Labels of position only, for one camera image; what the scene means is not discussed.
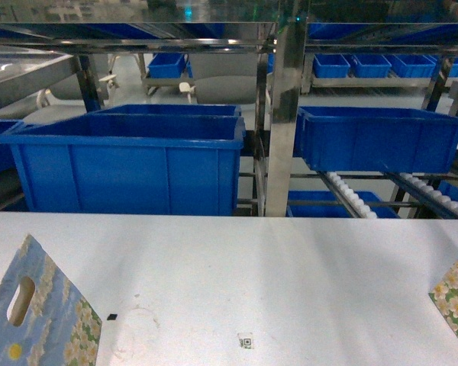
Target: stainless steel shelving rack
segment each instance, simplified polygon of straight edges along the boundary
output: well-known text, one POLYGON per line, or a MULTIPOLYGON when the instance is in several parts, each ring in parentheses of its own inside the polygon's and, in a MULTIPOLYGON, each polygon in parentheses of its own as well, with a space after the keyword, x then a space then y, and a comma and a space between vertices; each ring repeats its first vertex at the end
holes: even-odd
MULTIPOLYGON (((434 77, 429 81, 423 108, 434 111, 447 84, 453 59, 458 55, 458 23, 448 14, 423 21, 425 13, 435 14, 435 2, 404 0, 0 0, 0 45, 57 51, 76 55, 73 64, 88 111, 102 107, 93 53, 257 53, 256 125, 251 135, 254 155, 254 196, 260 216, 285 216, 295 119, 301 86, 307 85, 315 53, 428 53, 440 54, 434 77), (337 41, 307 40, 307 29, 315 21, 364 23, 364 29, 337 41), (249 39, 197 38, 187 24, 225 23, 244 28, 257 24, 249 39), (99 24, 107 26, 100 29, 99 24), (122 24, 132 37, 120 37, 108 26, 122 24), (435 31, 444 24, 455 26, 444 37, 420 42, 395 41, 400 37, 435 31), (146 32, 156 39, 139 37, 146 32), (268 54, 276 52, 273 71, 271 133, 263 130, 268 54)), ((458 115, 458 92, 450 114, 458 115)), ((403 197, 409 187, 400 175, 390 178, 403 197)), ((430 176, 434 186, 439 178, 430 176)), ((455 213, 436 207, 421 192, 420 202, 441 217, 455 213)), ((341 203, 348 204, 340 197, 341 203)), ((413 207, 414 203, 389 203, 413 207)))

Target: floor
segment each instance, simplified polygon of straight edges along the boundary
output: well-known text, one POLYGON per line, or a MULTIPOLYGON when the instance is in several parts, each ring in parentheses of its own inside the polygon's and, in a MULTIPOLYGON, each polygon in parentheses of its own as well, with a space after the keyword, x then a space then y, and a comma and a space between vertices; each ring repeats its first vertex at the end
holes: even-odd
MULTIPOLYGON (((149 64, 151 55, 146 55, 146 64, 149 64)), ((135 60, 131 56, 123 56, 117 59, 114 65, 114 74, 118 76, 118 84, 114 97, 113 105, 120 104, 186 104, 188 100, 181 95, 178 88, 160 88, 153 96, 148 97, 143 90, 140 80, 140 72, 135 60)), ((320 105, 320 106, 359 106, 359 107, 400 107, 416 108, 421 107, 424 98, 424 89, 315 89, 310 95, 300 97, 300 105, 320 105)), ((444 95, 439 103, 437 111, 447 114, 452 100, 444 95)), ((243 117, 247 129, 254 126, 254 104, 242 106, 243 117)), ((266 115, 266 125, 268 125, 269 115, 266 115)), ((252 172, 253 160, 251 158, 241 158, 241 171, 252 172)), ((302 159, 293 159, 292 171, 295 173, 310 172, 302 159)), ((371 181, 371 180, 349 180, 349 186, 355 191, 373 191, 384 201, 388 201, 392 196, 394 188, 390 181, 371 181)), ((324 184, 317 179, 292 179, 290 190, 326 190, 324 184)), ((240 178, 239 197, 249 198, 252 194, 251 178, 240 178)), ((401 216, 405 217, 407 210, 401 210, 401 216)))

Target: paper bag handle hole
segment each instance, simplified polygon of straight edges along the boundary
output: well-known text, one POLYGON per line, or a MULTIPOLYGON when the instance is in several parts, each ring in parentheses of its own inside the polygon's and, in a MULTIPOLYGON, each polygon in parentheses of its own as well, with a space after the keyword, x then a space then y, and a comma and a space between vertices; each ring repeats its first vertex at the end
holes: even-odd
POLYGON ((20 326, 24 322, 25 314, 36 291, 36 284, 30 277, 25 276, 15 290, 15 295, 8 305, 7 319, 13 326, 20 326))

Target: small sticker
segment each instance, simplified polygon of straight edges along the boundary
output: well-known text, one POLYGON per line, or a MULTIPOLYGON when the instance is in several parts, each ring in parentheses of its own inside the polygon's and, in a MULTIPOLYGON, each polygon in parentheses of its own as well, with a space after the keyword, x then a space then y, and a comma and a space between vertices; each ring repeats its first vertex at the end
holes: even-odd
POLYGON ((239 344, 244 349, 254 349, 253 333, 238 333, 239 344))

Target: white countertop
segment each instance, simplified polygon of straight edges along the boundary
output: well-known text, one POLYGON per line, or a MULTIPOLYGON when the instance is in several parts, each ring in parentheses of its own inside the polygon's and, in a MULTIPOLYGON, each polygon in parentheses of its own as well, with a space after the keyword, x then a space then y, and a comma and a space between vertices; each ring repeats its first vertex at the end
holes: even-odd
POLYGON ((0 213, 0 280, 26 233, 102 318, 99 366, 458 365, 427 295, 458 220, 0 213))

